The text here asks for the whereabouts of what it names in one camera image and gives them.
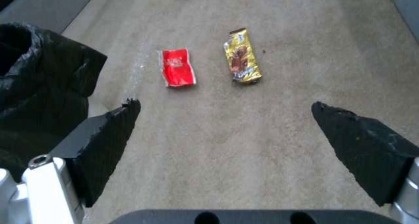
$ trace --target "red wrapper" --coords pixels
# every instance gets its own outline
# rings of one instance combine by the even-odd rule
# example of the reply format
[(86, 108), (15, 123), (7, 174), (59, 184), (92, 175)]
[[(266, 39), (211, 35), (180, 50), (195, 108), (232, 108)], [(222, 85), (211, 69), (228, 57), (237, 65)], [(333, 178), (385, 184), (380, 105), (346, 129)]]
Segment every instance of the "red wrapper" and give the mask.
[(187, 49), (159, 51), (159, 65), (167, 87), (196, 84)]

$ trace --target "hole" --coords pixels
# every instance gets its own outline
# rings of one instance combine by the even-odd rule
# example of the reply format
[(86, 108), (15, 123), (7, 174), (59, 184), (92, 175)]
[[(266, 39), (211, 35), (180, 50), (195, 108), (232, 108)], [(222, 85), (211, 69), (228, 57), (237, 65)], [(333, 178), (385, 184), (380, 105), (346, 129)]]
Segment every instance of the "hole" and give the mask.
[(215, 214), (204, 212), (195, 218), (195, 224), (220, 224), (220, 220)]
[(303, 212), (294, 213), (290, 218), (291, 224), (316, 224), (313, 218)]
[(34, 164), (39, 164), (39, 163), (42, 163), (45, 160), (46, 160), (46, 156), (42, 156), (42, 157), (39, 157), (39, 158), (34, 159), (33, 160), (33, 163)]

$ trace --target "black plastic bag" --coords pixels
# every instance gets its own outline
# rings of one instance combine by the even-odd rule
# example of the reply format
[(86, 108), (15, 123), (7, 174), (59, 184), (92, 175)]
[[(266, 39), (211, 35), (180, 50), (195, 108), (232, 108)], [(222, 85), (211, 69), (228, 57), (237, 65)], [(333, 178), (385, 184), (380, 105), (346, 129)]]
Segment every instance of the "black plastic bag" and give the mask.
[(16, 181), (88, 114), (106, 56), (35, 26), (0, 25), (0, 167)]

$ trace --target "floor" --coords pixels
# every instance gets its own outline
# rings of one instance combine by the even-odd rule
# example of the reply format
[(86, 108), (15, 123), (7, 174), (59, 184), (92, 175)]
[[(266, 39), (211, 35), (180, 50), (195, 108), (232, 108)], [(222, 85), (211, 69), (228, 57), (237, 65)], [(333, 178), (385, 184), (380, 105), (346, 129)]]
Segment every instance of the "floor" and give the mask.
[[(231, 80), (246, 27), (263, 80)], [(138, 209), (363, 209), (310, 106), (377, 118), (419, 143), (419, 45), (391, 0), (92, 0), (64, 35), (108, 55), (94, 97), (142, 111), (86, 224)], [(157, 50), (187, 47), (198, 84), (165, 87)]]

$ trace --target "silver metal part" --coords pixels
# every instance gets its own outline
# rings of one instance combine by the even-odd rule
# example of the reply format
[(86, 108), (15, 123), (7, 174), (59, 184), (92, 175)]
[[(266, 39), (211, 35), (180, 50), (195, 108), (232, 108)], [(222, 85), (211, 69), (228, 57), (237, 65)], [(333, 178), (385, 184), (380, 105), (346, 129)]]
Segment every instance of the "silver metal part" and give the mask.
[(403, 224), (419, 224), (419, 157), (415, 158), (390, 215)]
[(27, 166), (29, 167), (29, 169), (36, 169), (39, 166), (43, 166), (51, 162), (52, 162), (52, 157), (49, 154), (41, 154), (31, 159)]

